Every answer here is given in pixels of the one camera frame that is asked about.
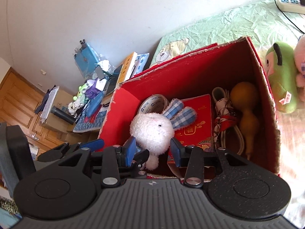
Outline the white plush rabbit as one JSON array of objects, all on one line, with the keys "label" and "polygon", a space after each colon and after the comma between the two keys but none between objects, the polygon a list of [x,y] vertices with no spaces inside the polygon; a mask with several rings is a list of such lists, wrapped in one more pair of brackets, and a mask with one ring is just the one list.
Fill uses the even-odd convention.
[{"label": "white plush rabbit", "polygon": [[175,131],[195,122],[196,111],[185,106],[179,99],[172,99],[168,106],[159,113],[137,114],[130,125],[130,135],[136,138],[141,149],[149,151],[146,169],[152,171],[159,165],[159,156],[170,147]]}]

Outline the green plush toy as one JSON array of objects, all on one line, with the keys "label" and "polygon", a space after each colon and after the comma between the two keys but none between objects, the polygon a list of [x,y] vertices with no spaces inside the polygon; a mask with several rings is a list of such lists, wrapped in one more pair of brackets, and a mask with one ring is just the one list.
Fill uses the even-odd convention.
[{"label": "green plush toy", "polygon": [[294,49],[284,42],[275,42],[266,53],[265,72],[277,111],[293,113],[298,103]]}]

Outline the pink plush rabbit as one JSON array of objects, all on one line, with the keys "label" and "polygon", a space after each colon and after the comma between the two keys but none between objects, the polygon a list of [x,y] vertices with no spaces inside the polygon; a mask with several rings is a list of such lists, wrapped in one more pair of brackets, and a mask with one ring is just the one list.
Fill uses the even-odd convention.
[{"label": "pink plush rabbit", "polygon": [[299,73],[296,76],[298,87],[304,87],[304,36],[301,36],[294,49],[295,65]]}]

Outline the red gift envelope box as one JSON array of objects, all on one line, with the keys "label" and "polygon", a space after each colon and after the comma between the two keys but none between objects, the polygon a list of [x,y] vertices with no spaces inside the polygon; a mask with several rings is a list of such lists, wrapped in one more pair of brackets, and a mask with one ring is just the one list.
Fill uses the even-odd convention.
[{"label": "red gift envelope box", "polygon": [[197,113],[195,122],[175,131],[175,138],[182,146],[194,145],[205,152],[213,152],[213,122],[211,97],[209,94],[182,100],[185,106],[193,108]]}]

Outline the blue patterned cloth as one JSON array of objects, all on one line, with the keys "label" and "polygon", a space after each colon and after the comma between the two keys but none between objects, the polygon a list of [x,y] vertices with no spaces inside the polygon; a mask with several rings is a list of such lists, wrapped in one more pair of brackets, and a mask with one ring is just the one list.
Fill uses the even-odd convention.
[{"label": "blue patterned cloth", "polygon": [[85,133],[85,132],[97,131],[101,129],[108,110],[108,106],[100,105],[98,107],[98,110],[96,110],[92,116],[88,117],[86,116],[86,112],[90,107],[90,105],[91,105],[91,101],[89,101],[88,104],[85,106],[72,132]]}]

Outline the patterned tape roll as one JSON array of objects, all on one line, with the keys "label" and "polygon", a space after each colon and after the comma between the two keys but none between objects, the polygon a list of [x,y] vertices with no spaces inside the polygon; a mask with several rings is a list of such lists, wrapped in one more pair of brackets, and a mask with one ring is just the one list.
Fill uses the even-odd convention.
[{"label": "patterned tape roll", "polygon": [[139,107],[137,114],[158,113],[161,114],[169,105],[169,101],[161,94],[148,97]]}]

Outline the small green plush figure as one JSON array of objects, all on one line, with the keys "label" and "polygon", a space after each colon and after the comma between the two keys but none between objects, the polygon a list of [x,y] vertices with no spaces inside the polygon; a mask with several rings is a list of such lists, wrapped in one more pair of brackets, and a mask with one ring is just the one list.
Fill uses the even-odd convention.
[{"label": "small green plush figure", "polygon": [[79,91],[76,96],[73,97],[73,101],[76,101],[79,97],[85,94],[86,90],[89,88],[87,83],[84,83],[82,86],[79,86]]}]

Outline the smartphone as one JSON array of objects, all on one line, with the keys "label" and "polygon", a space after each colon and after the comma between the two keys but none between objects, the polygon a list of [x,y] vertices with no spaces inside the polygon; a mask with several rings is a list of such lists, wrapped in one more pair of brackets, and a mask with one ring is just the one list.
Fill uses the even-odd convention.
[{"label": "smartphone", "polygon": [[107,86],[107,89],[106,89],[106,92],[105,92],[105,95],[109,95],[111,94],[115,87],[116,87],[116,84],[117,84],[117,81],[118,81],[118,78],[119,78],[119,75],[120,75],[120,72],[121,72],[121,69],[122,69],[122,64],[120,66],[118,66],[113,74],[111,75],[110,79],[109,79],[109,84]]}]

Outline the wooden cabinet door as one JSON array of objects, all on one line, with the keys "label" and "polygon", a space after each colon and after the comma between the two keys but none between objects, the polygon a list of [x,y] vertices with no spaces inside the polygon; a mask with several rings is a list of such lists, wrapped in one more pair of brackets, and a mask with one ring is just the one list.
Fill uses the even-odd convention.
[{"label": "wooden cabinet door", "polygon": [[44,93],[10,68],[1,82],[1,122],[18,125],[39,154],[63,142],[57,133],[40,125],[40,115],[35,109],[42,102]]}]

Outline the orange book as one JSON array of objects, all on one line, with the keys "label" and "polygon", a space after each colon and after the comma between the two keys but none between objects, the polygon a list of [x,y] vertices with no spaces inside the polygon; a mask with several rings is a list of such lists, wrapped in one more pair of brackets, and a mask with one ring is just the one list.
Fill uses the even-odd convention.
[{"label": "orange book", "polygon": [[137,52],[132,52],[121,62],[121,70],[118,76],[117,85],[130,79],[135,67]]}]

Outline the brown gourd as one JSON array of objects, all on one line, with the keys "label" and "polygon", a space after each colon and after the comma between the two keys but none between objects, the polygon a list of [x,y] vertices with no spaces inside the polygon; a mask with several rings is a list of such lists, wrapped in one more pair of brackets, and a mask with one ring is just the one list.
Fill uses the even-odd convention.
[{"label": "brown gourd", "polygon": [[240,82],[231,90],[230,98],[233,107],[242,113],[239,129],[246,142],[247,159],[250,160],[259,130],[259,120],[253,113],[259,102],[258,91],[252,83]]}]

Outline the blue plastic bag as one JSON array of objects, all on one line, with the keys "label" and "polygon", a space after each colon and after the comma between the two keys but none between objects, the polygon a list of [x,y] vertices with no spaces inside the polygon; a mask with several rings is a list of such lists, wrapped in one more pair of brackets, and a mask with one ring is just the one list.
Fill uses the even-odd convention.
[{"label": "blue plastic bag", "polygon": [[74,59],[82,77],[84,80],[103,79],[104,72],[99,65],[100,56],[85,39],[80,40],[80,44],[81,47],[75,50]]}]

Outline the red cardboard box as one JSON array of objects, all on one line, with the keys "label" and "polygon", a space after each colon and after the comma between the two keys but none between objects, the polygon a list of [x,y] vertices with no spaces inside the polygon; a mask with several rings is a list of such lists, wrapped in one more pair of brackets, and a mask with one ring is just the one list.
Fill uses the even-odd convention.
[{"label": "red cardboard box", "polygon": [[211,93],[215,87],[232,89],[240,82],[258,89],[259,133],[252,162],[279,173],[280,132],[275,102],[263,65],[249,37],[211,44],[151,67],[115,89],[99,136],[106,146],[123,144],[140,105],[151,95],[168,100],[187,99]]}]

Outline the cartoon print bed sheet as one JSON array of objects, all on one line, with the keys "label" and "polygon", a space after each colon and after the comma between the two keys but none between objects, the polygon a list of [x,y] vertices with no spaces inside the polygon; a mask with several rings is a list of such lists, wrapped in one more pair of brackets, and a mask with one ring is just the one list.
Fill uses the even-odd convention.
[{"label": "cartoon print bed sheet", "polygon": [[[261,62],[272,43],[295,47],[304,31],[304,15],[282,14],[273,0],[250,2],[209,18],[198,20],[163,36],[153,55],[154,66],[179,54],[212,43],[225,43],[250,36]],[[285,217],[304,227],[304,103],[295,112],[277,113],[281,132],[280,175],[289,184],[292,199]]]}]

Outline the white power strip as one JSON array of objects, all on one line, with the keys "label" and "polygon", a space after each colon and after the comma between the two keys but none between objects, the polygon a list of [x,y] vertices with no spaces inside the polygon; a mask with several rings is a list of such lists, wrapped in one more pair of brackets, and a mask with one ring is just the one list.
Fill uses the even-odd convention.
[{"label": "white power strip", "polygon": [[305,8],[300,4],[300,0],[276,0],[277,5],[283,12],[292,12],[297,14],[305,13]]}]

